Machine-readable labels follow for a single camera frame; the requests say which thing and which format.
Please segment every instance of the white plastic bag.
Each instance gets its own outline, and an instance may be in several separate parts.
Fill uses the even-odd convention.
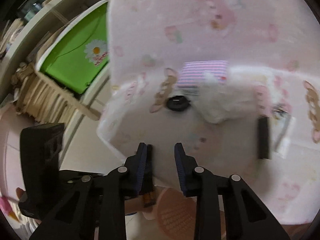
[[[254,91],[250,85],[232,80],[221,84],[209,72],[205,72],[204,77],[193,106],[207,122],[220,123],[256,111]]]

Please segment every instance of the pink tablecloth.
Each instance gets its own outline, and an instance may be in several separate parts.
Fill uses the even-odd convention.
[[[114,95],[98,135],[125,159],[153,144],[155,176],[178,187],[176,142],[213,173],[241,175],[282,224],[320,208],[320,26],[304,0],[111,0]],[[295,120],[281,154],[256,161],[256,120],[208,124],[164,107],[184,62],[228,60],[227,82],[265,86]],[[278,125],[271,115],[271,130]]]

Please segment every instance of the white shelf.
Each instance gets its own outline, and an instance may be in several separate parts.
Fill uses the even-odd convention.
[[[28,22],[0,63],[0,102],[9,92],[11,76],[19,67],[19,63],[25,60],[48,31],[55,32],[63,26],[50,9],[54,8],[71,20],[98,1],[100,0],[51,0]]]

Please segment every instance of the pink and white striped box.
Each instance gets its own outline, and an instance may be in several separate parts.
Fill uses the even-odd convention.
[[[180,72],[177,87],[185,94],[197,95],[199,82],[204,80],[204,72],[210,72],[224,83],[227,79],[227,65],[225,60],[186,62]]]

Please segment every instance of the black round object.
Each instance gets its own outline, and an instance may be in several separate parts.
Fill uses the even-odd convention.
[[[185,96],[174,96],[169,98],[166,107],[172,111],[182,112],[190,106],[189,100]]]

